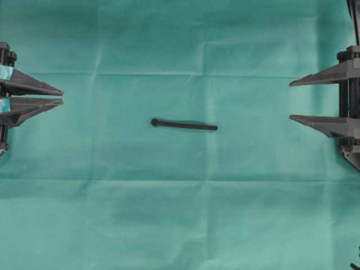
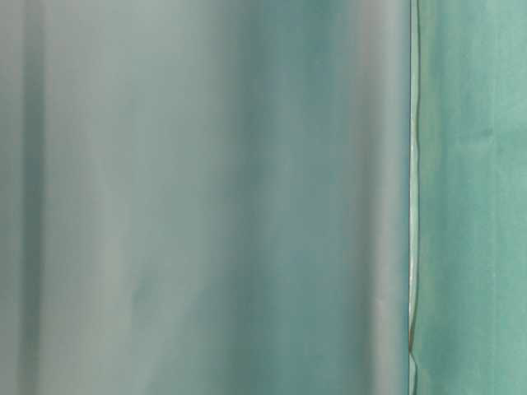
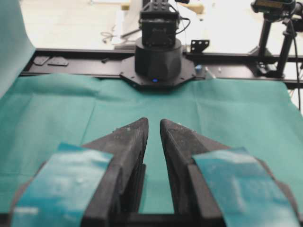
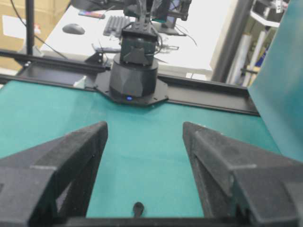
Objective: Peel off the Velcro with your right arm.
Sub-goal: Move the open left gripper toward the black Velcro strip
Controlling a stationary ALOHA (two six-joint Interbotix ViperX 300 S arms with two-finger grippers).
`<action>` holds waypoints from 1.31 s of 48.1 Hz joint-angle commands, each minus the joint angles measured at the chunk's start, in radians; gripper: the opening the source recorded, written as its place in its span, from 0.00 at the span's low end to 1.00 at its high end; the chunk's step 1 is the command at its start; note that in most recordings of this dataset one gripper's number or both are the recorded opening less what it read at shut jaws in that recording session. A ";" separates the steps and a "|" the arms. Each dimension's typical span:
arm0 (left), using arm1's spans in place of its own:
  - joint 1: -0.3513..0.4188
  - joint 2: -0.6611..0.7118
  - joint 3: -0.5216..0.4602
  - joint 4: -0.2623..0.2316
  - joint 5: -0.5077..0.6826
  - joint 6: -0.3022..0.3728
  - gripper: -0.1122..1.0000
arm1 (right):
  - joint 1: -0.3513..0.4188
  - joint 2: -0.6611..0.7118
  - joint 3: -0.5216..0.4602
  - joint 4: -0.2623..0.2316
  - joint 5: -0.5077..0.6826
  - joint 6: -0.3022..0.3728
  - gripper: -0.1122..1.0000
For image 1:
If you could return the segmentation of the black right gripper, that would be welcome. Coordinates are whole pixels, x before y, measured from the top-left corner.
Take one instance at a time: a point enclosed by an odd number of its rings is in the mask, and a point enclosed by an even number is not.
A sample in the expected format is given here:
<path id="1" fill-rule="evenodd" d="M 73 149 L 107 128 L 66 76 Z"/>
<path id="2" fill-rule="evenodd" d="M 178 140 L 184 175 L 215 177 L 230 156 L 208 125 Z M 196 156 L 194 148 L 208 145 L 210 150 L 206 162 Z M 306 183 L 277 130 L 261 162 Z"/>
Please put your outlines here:
<path id="1" fill-rule="evenodd" d="M 337 54 L 340 63 L 359 60 L 359 46 L 350 46 Z M 337 64 L 315 74 L 295 80 L 289 86 L 339 84 L 339 116 L 290 115 L 289 118 L 309 126 L 329 138 L 339 140 L 343 158 L 359 171 L 359 64 Z"/>

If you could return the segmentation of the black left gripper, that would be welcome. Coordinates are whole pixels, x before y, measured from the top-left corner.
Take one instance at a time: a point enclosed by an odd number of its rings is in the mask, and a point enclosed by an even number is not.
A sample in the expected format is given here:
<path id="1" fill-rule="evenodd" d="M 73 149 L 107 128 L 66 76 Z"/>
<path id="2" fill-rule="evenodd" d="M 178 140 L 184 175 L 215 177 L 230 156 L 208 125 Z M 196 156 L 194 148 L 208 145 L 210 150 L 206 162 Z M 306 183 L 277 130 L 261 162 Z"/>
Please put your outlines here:
<path id="1" fill-rule="evenodd" d="M 1 42 L 1 156 L 8 150 L 9 127 L 63 104 L 62 99 L 21 98 L 10 95 L 63 96 L 63 91 L 14 68 L 17 54 Z"/>

